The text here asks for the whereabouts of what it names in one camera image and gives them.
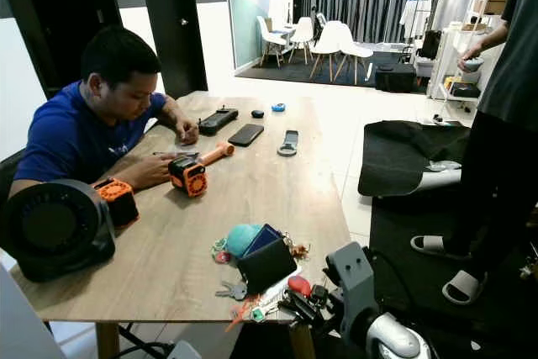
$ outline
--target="teal ball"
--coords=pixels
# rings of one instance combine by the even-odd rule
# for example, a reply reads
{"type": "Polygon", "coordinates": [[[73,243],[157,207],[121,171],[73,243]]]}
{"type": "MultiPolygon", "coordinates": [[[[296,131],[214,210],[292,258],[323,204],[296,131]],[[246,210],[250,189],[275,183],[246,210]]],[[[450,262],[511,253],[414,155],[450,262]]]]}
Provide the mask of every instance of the teal ball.
{"type": "Polygon", "coordinates": [[[226,250],[232,256],[242,256],[246,247],[254,240],[261,224],[238,224],[228,234],[226,250]]]}

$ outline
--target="foot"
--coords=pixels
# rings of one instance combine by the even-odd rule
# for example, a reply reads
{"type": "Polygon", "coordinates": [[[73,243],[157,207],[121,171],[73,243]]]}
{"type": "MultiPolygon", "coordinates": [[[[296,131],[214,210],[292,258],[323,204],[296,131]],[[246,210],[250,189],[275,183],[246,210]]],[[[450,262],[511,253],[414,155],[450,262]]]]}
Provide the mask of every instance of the foot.
{"type": "Polygon", "coordinates": [[[442,289],[443,296],[451,303],[467,306],[474,303],[488,280],[488,274],[472,275],[459,271],[442,289]]]}
{"type": "Polygon", "coordinates": [[[429,256],[441,256],[452,260],[464,261],[471,258],[471,255],[462,251],[451,251],[446,248],[443,242],[444,237],[440,235],[416,235],[411,239],[411,247],[429,256]]]}

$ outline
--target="person's hand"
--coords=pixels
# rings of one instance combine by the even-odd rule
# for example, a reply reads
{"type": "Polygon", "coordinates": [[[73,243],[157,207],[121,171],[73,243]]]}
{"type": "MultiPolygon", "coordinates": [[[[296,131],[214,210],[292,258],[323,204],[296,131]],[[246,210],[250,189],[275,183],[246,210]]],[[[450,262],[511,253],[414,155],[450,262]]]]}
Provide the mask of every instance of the person's hand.
{"type": "Polygon", "coordinates": [[[114,175],[135,189],[153,187],[170,180],[168,163],[176,158],[174,153],[149,156],[114,175]]]}
{"type": "Polygon", "coordinates": [[[464,65],[465,61],[480,56],[481,52],[482,45],[480,43],[473,45],[465,54],[463,54],[462,58],[457,62],[457,67],[462,69],[462,71],[470,72],[464,65]]]}
{"type": "Polygon", "coordinates": [[[176,133],[186,145],[191,145],[198,141],[198,125],[192,119],[179,119],[176,124],[176,133]]]}

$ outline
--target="black pants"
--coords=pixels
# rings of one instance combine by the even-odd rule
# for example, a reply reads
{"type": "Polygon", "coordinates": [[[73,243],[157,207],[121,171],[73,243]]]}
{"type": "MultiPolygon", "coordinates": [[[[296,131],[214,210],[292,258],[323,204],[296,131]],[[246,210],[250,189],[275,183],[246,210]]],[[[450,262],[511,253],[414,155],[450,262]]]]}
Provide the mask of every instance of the black pants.
{"type": "Polygon", "coordinates": [[[488,272],[521,240],[538,201],[538,133],[478,112],[463,158],[462,188],[462,217],[447,246],[469,251],[485,226],[470,265],[488,272]]]}

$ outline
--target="man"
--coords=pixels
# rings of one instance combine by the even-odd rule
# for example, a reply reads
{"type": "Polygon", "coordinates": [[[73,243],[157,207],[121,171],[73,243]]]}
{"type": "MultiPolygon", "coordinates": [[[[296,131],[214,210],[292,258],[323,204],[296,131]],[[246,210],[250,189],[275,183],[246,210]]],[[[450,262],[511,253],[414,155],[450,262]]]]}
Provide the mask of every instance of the man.
{"type": "MultiPolygon", "coordinates": [[[[144,134],[150,118],[171,126],[187,144],[197,125],[174,99],[154,93],[161,65],[137,35],[120,27],[100,31],[82,54],[82,79],[35,112],[10,196],[40,182],[97,181],[144,134]]],[[[167,181],[171,156],[148,156],[114,176],[135,190],[167,181]]]]}
{"type": "Polygon", "coordinates": [[[442,289],[454,304],[471,304],[525,234],[538,201],[538,0],[508,0],[503,24],[459,62],[506,42],[472,124],[462,164],[462,218],[450,237],[416,236],[411,246],[462,260],[442,289]],[[486,233],[471,243],[481,227],[486,233]]]}

